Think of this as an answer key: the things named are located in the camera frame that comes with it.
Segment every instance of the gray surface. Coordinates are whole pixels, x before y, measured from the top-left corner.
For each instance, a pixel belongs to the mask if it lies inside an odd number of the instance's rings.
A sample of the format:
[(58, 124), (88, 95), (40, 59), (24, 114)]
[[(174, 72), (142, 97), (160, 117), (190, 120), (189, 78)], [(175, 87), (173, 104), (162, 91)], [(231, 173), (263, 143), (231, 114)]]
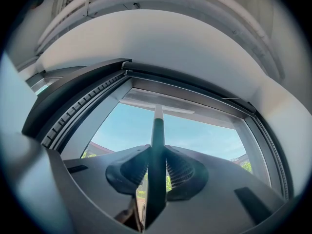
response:
[(64, 76), (70, 74), (71, 72), (74, 72), (74, 71), (79, 70), (79, 69), (84, 68), (84, 67), (85, 66), (62, 68), (59, 70), (43, 73), (43, 76), (45, 78), (64, 77)]
[(123, 210), (127, 210), (132, 197), (118, 193), (106, 179), (106, 168), (114, 161), (125, 158), (138, 147), (90, 158), (65, 160), (67, 168), (85, 165), (88, 169), (71, 174), (83, 192), (109, 216), (115, 217)]
[(58, 189), (71, 215), (78, 234), (129, 233), (137, 232), (118, 223), (102, 211), (75, 183), (68, 173), (58, 152), (48, 150), (53, 175)]
[(0, 62), (0, 131), (20, 133), (36, 99), (4, 53)]
[(2, 172), (25, 213), (45, 233), (73, 234), (74, 226), (55, 183), (45, 149), (20, 134), (0, 132), (0, 143)]
[(167, 202), (166, 208), (146, 231), (156, 233), (240, 233), (254, 226), (234, 190), (249, 187), (275, 212), (283, 200), (268, 186), (227, 160), (174, 147), (202, 162), (209, 173), (204, 189), (188, 201)]
[(32, 77), (30, 77), (26, 83), (28, 84), (29, 87), (34, 86), (36, 83), (38, 83), (39, 81), (41, 81), (43, 79), (43, 72), (38, 73)]

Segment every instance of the ventilation grille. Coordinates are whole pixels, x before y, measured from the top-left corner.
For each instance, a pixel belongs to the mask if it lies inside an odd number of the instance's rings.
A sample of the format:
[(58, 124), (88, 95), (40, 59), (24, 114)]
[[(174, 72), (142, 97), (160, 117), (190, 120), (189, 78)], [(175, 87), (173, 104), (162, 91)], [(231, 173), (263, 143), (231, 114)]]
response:
[(124, 74), (120, 74), (114, 78), (111, 78), (110, 80), (106, 81), (105, 83), (101, 84), (100, 86), (96, 87), (89, 93), (87, 93), (83, 98), (81, 98), (79, 101), (77, 101), (71, 108), (69, 108), (63, 116), (54, 124), (54, 126), (51, 128), (51, 130), (48, 132), (48, 134), (45, 136), (45, 138), (42, 141), (42, 145), (49, 149), (54, 149), (56, 145), (56, 139), (62, 135), (62, 132), (64, 132), (64, 129), (66, 129), (66, 125), (73, 121), (75, 116), (77, 116), (77, 112), (81, 109), (87, 107), (89, 104), (91, 104), (94, 99), (96, 99), (96, 96), (103, 93), (104, 90), (107, 90), (109, 87), (111, 87), (116, 81), (123, 78)]
[(148, 163), (145, 162), (141, 167), (133, 169), (131, 162), (127, 162), (121, 166), (121, 174), (129, 181), (139, 186), (143, 180), (148, 168)]
[(166, 158), (166, 167), (172, 188), (185, 183), (193, 177), (194, 169), (189, 162), (172, 152), (168, 152)]

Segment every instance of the sky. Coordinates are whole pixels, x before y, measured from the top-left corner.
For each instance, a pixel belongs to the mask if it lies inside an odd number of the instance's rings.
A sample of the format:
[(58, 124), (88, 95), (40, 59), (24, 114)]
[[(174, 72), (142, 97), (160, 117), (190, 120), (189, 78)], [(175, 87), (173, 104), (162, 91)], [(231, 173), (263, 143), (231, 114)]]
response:
[[(118, 152), (151, 143), (154, 112), (118, 104), (92, 142)], [(164, 114), (165, 144), (231, 159), (246, 153), (235, 129)]]

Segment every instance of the white wall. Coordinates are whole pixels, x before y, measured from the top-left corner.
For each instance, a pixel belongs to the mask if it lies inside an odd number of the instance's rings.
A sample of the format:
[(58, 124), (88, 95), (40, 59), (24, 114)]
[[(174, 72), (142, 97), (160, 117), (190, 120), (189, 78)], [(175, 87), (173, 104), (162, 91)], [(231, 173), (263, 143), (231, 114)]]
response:
[(250, 102), (278, 138), (292, 174), (294, 193), (300, 193), (312, 170), (312, 115), (269, 77), (263, 80)]
[(54, 0), (44, 0), (39, 7), (28, 10), (13, 32), (6, 51), (15, 66), (35, 56), (38, 39), (52, 20), (53, 3)]
[(0, 62), (0, 131), (21, 133), (37, 96), (21, 79), (6, 53)]
[(271, 41), (285, 71), (281, 85), (312, 113), (312, 53), (300, 28), (277, 0)]
[(81, 24), (52, 44), (36, 65), (51, 71), (114, 58), (180, 70), (212, 83), (219, 80), (244, 99), (255, 93), (265, 76), (245, 50), (217, 29), (156, 10), (121, 11)]

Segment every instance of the black panel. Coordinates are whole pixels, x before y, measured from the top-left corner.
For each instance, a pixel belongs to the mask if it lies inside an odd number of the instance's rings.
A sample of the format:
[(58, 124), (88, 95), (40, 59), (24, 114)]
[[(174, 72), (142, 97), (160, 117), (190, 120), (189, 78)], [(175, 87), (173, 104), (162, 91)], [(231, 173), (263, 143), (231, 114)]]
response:
[(256, 225), (272, 215), (269, 209), (248, 187), (236, 189), (234, 192)]
[(86, 170), (86, 169), (88, 169), (88, 167), (85, 166), (85, 165), (79, 165), (79, 166), (74, 166), (74, 167), (67, 168), (67, 170), (68, 170), (68, 172), (70, 174), (77, 173), (77, 172), (80, 172), (80, 171), (83, 171), (83, 170)]
[(148, 166), (148, 150), (146, 146), (142, 151), (138, 147), (138, 154), (131, 154), (126, 158), (115, 161), (106, 169), (107, 181), (114, 189), (123, 194), (136, 195), (136, 189), (140, 185)]
[(148, 152), (148, 188), (144, 227), (147, 229), (166, 206), (166, 157), (164, 120), (153, 122), (151, 150)]
[(81, 68), (51, 84), (38, 95), (24, 124), (22, 133), (36, 138), (48, 119), (72, 97), (94, 82), (121, 70), (121, 65), (129, 59), (114, 59)]
[(208, 171), (199, 161), (170, 146), (166, 147), (167, 170), (172, 186), (167, 193), (167, 201), (189, 200), (207, 184)]

